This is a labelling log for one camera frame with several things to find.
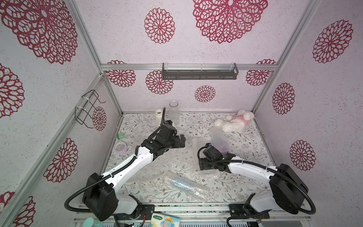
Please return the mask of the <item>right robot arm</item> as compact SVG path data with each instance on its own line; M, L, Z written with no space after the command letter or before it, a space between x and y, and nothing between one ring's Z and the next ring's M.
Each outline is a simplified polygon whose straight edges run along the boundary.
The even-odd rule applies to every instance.
M197 157L201 170L216 169L220 172L246 176L269 185L269 190L260 194L251 194L244 203L243 211L248 218L278 208L290 214L316 212L308 196L307 186L288 165L264 166L244 160L235 154L223 155L211 144L200 148Z

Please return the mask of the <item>cream ribbed ceramic vase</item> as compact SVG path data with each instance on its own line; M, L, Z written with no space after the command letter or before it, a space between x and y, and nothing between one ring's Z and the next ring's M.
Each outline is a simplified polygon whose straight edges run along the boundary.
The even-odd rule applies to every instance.
M156 114L156 125L160 125L162 122L163 110L158 109L155 111L155 114Z

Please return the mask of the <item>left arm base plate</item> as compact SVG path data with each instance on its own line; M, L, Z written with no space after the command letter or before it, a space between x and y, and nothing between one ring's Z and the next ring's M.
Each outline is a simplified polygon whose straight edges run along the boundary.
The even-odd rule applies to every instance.
M119 213L116 214L118 220L151 220L155 212L154 204L138 205L132 214Z

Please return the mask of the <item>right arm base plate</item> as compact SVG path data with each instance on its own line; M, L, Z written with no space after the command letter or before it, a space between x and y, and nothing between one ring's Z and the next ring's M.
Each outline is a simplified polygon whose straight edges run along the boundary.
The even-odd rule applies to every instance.
M248 217L254 219L270 218L269 211L263 213L256 211L250 204L233 203L229 204L230 215L232 217Z

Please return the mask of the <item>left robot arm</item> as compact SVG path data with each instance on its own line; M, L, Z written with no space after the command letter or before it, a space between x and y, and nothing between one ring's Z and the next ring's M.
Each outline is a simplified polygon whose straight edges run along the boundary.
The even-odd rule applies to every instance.
M142 203L132 195L118 197L117 192L144 166L170 149L184 148L185 142L185 136L178 135L172 125L160 126L155 136L149 136L136 147L134 155L102 175L92 174L83 194L83 203L99 221L119 214L139 217Z

